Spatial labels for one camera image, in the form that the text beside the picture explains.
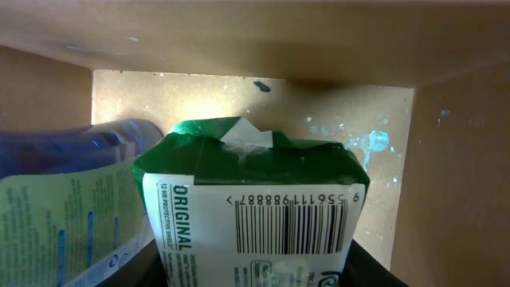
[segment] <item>barcode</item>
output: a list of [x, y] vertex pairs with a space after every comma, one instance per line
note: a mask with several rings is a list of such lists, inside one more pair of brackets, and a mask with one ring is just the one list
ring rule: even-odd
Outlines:
[[241, 205], [235, 202], [239, 254], [333, 254], [342, 251], [347, 201], [335, 205]]

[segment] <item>plastic bottle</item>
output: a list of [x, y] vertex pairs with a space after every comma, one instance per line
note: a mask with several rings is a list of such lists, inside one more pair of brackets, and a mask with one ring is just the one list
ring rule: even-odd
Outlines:
[[117, 120], [61, 132], [0, 132], [0, 179], [87, 171], [141, 155], [162, 134], [146, 120]]

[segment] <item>soap bar package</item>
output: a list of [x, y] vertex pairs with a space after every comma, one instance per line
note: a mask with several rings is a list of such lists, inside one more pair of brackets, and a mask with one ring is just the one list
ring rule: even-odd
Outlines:
[[370, 182], [341, 143], [241, 117], [176, 125], [133, 172], [172, 287], [337, 286]]

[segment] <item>cardboard wall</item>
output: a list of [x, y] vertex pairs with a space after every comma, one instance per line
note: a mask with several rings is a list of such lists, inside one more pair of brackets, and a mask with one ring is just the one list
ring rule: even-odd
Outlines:
[[1, 46], [0, 63], [0, 131], [90, 125], [90, 69]]
[[509, 5], [0, 2], [0, 45], [91, 69], [416, 88], [510, 56]]
[[509, 81], [507, 62], [415, 93], [391, 261], [413, 287], [510, 285]]

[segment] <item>bottle label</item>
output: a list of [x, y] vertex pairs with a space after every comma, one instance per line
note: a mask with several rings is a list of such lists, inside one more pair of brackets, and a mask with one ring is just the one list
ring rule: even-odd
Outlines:
[[0, 181], [0, 286], [94, 286], [154, 237], [132, 161]]

